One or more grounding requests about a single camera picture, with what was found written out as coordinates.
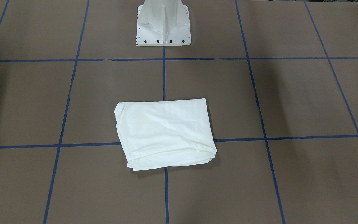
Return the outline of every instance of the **towel fold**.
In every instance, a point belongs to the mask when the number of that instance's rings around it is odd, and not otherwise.
[[[206,100],[121,102],[114,110],[134,171],[208,163],[216,154]]]

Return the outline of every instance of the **brown surface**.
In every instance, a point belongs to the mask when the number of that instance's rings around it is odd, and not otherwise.
[[[267,137],[330,137],[268,140],[286,223],[358,223],[358,136],[332,136],[357,132],[328,60],[252,59],[253,83],[247,60],[219,59],[246,56],[235,1],[183,1],[193,42],[166,47],[166,58],[215,60],[164,62],[161,47],[135,46],[143,0],[103,0],[90,1],[79,58],[115,60],[75,67],[87,1],[9,2],[0,59],[72,61],[0,61],[0,224],[282,223],[253,84]],[[307,5],[328,55],[358,57],[358,3]],[[238,7],[250,57],[325,57],[304,3]],[[358,126],[358,59],[331,62]],[[47,207],[74,68],[68,145]],[[118,142],[118,102],[162,101],[164,93],[205,97],[213,137],[234,141],[217,142],[208,164],[169,167],[168,204],[164,169],[133,172],[121,146],[93,144]]]

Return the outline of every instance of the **folded cloth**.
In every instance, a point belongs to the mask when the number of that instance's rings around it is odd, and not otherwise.
[[[208,163],[215,157],[206,100],[121,102],[114,110],[134,171]]]

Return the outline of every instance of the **folded towel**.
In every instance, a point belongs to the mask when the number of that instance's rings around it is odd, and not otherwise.
[[[215,157],[206,100],[121,102],[114,110],[134,171],[208,163]]]

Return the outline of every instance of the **white metal bracket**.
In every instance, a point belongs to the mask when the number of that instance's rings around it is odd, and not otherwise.
[[[138,7],[138,46],[191,44],[189,8],[182,0],[145,0]]]

